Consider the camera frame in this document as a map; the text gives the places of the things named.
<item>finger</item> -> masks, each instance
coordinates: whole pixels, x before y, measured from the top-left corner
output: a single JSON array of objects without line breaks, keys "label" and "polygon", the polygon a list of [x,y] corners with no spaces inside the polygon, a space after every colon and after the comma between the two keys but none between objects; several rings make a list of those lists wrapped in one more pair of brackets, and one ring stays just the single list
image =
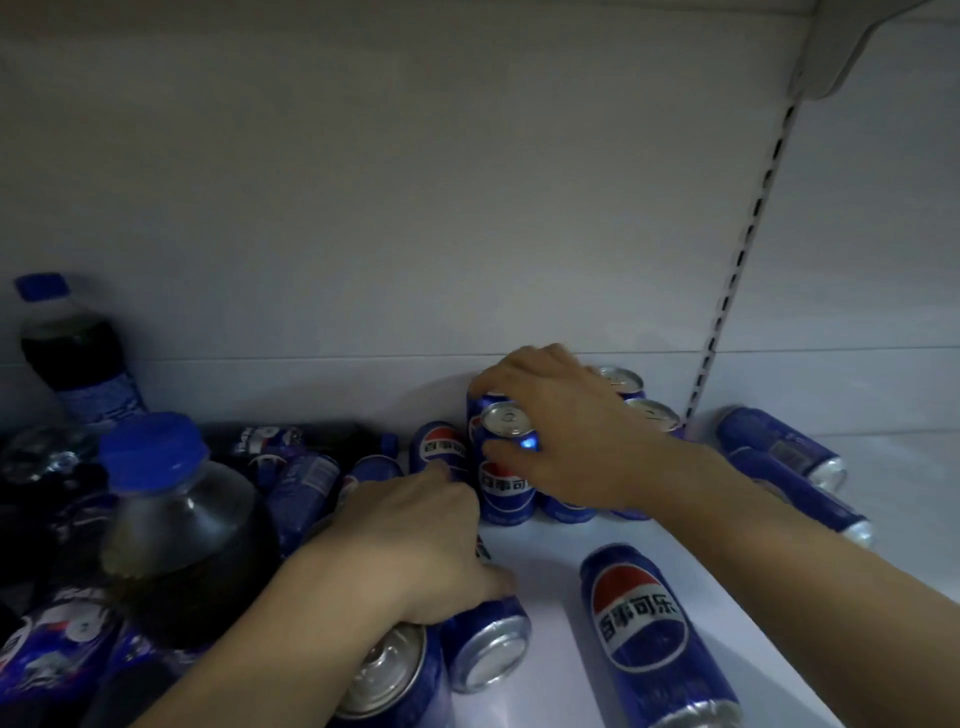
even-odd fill
[{"label": "finger", "polygon": [[509,440],[488,440],[484,443],[483,453],[525,480],[535,480],[533,474],[539,469],[541,458],[538,453]]},{"label": "finger", "polygon": [[520,347],[515,352],[508,353],[503,363],[511,364],[524,372],[538,376],[555,376],[564,370],[561,364],[548,350]]},{"label": "finger", "polygon": [[565,367],[575,367],[578,369],[580,367],[580,362],[577,360],[577,357],[570,353],[570,350],[563,344],[551,344],[548,347],[544,347],[543,350]]},{"label": "finger", "polygon": [[431,460],[421,472],[430,480],[437,480],[442,483],[450,482],[450,466],[443,460]]},{"label": "finger", "polygon": [[477,566],[480,567],[480,571],[474,583],[477,585],[478,604],[516,594],[516,577],[512,571],[493,564],[486,566],[477,564]]},{"label": "finger", "polygon": [[533,375],[500,362],[475,376],[468,391],[475,398],[488,392],[503,392],[507,397],[518,400],[523,397],[532,378]]}]

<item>standing can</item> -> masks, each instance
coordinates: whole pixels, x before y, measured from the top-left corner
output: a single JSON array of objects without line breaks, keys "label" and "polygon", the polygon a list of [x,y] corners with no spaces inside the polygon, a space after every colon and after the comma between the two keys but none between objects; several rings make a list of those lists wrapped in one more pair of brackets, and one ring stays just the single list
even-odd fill
[{"label": "standing can", "polygon": [[730,683],[650,559],[628,544],[603,546],[580,580],[631,728],[739,728]]},{"label": "standing can", "polygon": [[789,503],[805,516],[864,548],[871,548],[876,535],[874,525],[837,496],[821,490],[802,475],[797,475],[767,452],[740,448],[727,459],[741,473]]},{"label": "standing can", "polygon": [[537,433],[520,406],[511,400],[494,402],[480,415],[474,443],[480,518],[495,525],[520,525],[537,510],[537,491],[523,478],[487,460],[483,445],[488,440],[513,440],[522,448],[537,449]]},{"label": "standing can", "polygon": [[453,709],[436,627],[398,624],[367,654],[331,728],[452,728]]},{"label": "standing can", "polygon": [[[477,536],[477,558],[492,562]],[[530,618],[515,596],[454,615],[440,626],[444,660],[455,692],[479,692],[513,672],[527,654]]]},{"label": "standing can", "polygon": [[[661,432],[666,432],[680,440],[684,438],[685,428],[683,421],[680,419],[680,415],[670,409],[666,404],[655,400],[641,399],[627,400],[627,404],[633,409],[642,412],[647,420],[656,423]],[[611,511],[611,513],[627,521],[650,521],[650,517],[643,511]]]},{"label": "standing can", "polygon": [[740,448],[766,452],[830,493],[836,493],[847,479],[847,466],[836,452],[762,409],[734,407],[717,423],[716,436],[724,452]]},{"label": "standing can", "polygon": [[559,523],[586,523],[597,515],[596,508],[564,503],[546,493],[540,493],[540,510]]},{"label": "standing can", "polygon": [[420,473],[431,460],[443,460],[450,476],[469,482],[470,464],[467,441],[456,427],[434,420],[417,430],[410,442],[410,473]]},{"label": "standing can", "polygon": [[597,373],[608,381],[623,400],[645,400],[643,378],[636,372],[620,367],[597,367]]},{"label": "standing can", "polygon": [[477,398],[471,397],[467,392],[467,436],[471,445],[476,443],[476,432],[480,428],[480,415],[483,411],[491,404],[509,399],[502,392],[488,392]]},{"label": "standing can", "polygon": [[310,526],[323,513],[339,475],[340,466],[327,455],[307,453],[287,463],[265,498],[283,558],[297,550]]}]

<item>dark cola liquid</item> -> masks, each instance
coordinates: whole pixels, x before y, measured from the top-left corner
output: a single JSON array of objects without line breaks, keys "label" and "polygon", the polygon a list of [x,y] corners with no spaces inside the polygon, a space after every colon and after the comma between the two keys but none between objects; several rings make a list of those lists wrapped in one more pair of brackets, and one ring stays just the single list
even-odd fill
[{"label": "dark cola liquid", "polygon": [[81,315],[51,325],[52,338],[20,339],[30,366],[56,392],[107,381],[125,371],[123,348],[106,319]]},{"label": "dark cola liquid", "polygon": [[258,498],[247,522],[212,556],[146,578],[113,575],[117,609],[157,647],[215,642],[253,603],[280,564],[276,530]]}]

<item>pepsi can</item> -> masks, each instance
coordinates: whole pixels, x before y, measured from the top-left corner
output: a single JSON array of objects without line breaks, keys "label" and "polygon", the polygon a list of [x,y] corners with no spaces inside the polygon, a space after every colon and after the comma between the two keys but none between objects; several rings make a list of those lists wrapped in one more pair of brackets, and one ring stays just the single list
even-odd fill
[{"label": "pepsi can", "polygon": [[452,728],[453,709],[436,627],[398,624],[367,653],[331,728]]},{"label": "pepsi can", "polygon": [[0,650],[0,704],[92,695],[120,629],[104,601],[100,589],[61,589],[24,617]]},{"label": "pepsi can", "polygon": [[476,432],[480,427],[480,415],[483,411],[491,404],[508,399],[509,397],[502,392],[488,392],[477,398],[467,393],[467,436],[471,444],[476,442]]},{"label": "pepsi can", "polygon": [[[476,554],[484,564],[492,561],[479,536]],[[530,634],[530,618],[515,596],[485,601],[454,615],[440,627],[450,687],[478,692],[505,678],[527,654]]]},{"label": "pepsi can", "polygon": [[337,496],[337,506],[334,512],[342,510],[344,504],[353,491],[357,489],[360,483],[368,480],[393,480],[395,477],[403,477],[403,469],[394,458],[387,455],[367,455],[357,460],[352,470],[344,476],[344,482],[340,486],[340,494]]},{"label": "pepsi can", "polygon": [[265,501],[276,526],[280,555],[286,558],[303,542],[324,511],[340,466],[327,455],[306,453],[287,463]]},{"label": "pepsi can", "polygon": [[724,452],[740,448],[766,452],[830,493],[847,479],[847,466],[836,452],[761,409],[734,407],[717,423],[716,436]]},{"label": "pepsi can", "polygon": [[865,516],[837,496],[797,475],[769,453],[740,448],[731,452],[727,459],[741,473],[805,516],[864,548],[873,546],[874,525]]},{"label": "pepsi can", "polygon": [[545,493],[540,493],[540,510],[559,523],[586,523],[597,515],[596,508],[564,503]]},{"label": "pepsi can", "polygon": [[467,442],[450,423],[435,420],[414,435],[410,443],[410,473],[422,472],[431,460],[443,460],[454,480],[469,482]]},{"label": "pepsi can", "polygon": [[534,498],[537,491],[523,478],[484,457],[483,445],[488,440],[513,440],[522,448],[537,449],[537,433],[526,413],[510,400],[488,406],[480,415],[480,428],[476,432],[480,518],[495,525],[520,525],[529,521],[537,510]]},{"label": "pepsi can", "polygon": [[614,392],[626,401],[644,400],[643,379],[636,372],[620,367],[597,367],[597,373],[608,381]]},{"label": "pepsi can", "polygon": [[593,551],[581,596],[631,728],[738,728],[723,672],[652,561],[627,544]]}]

